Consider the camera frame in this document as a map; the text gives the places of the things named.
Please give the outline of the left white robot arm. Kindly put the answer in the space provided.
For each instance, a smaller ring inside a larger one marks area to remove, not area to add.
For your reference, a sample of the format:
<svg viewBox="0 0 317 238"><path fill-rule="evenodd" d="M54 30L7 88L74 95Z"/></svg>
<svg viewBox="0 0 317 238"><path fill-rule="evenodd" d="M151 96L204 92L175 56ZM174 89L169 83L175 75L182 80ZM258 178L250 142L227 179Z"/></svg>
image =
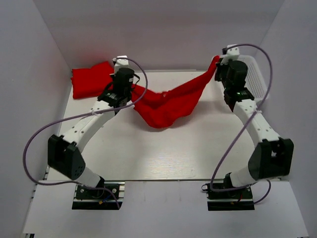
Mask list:
<svg viewBox="0 0 317 238"><path fill-rule="evenodd" d="M91 114L61 136L52 135L48 140L48 165L72 181L87 186L94 198L104 194L105 180L86 166L82 152L96 132L131 100L135 72L122 67L110 77L112 81L98 96Z"/></svg>

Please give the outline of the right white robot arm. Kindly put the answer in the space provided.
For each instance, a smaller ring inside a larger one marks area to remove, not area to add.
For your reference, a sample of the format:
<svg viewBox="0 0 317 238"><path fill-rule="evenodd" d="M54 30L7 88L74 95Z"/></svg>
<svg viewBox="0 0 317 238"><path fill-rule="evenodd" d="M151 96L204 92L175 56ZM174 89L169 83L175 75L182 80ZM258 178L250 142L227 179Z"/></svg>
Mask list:
<svg viewBox="0 0 317 238"><path fill-rule="evenodd" d="M247 165L228 173L223 180L224 193L231 198L240 194L243 186L289 175L294 151L293 141L283 139L262 115L245 86L247 73L247 65L239 60L216 64L215 80L223 84L224 100L246 126L255 147Z"/></svg>

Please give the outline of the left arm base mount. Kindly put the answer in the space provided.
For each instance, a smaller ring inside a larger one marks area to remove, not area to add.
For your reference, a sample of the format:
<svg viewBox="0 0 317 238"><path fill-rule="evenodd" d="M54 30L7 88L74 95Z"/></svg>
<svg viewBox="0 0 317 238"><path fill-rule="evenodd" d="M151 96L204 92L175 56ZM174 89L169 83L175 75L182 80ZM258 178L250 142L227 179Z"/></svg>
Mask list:
<svg viewBox="0 0 317 238"><path fill-rule="evenodd" d="M109 181L105 183L117 199L105 190L86 189L81 185L75 187L72 210L119 210L123 203L125 182Z"/></svg>

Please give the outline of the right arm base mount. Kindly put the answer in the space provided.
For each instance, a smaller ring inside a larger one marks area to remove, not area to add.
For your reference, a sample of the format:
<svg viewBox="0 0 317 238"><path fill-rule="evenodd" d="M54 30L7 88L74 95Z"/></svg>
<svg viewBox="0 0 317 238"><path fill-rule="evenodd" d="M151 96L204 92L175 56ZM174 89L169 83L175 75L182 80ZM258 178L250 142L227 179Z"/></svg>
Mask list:
<svg viewBox="0 0 317 238"><path fill-rule="evenodd" d="M253 194L249 187L216 192L211 190L210 183L201 187L207 194L208 211L251 211L254 210Z"/></svg>

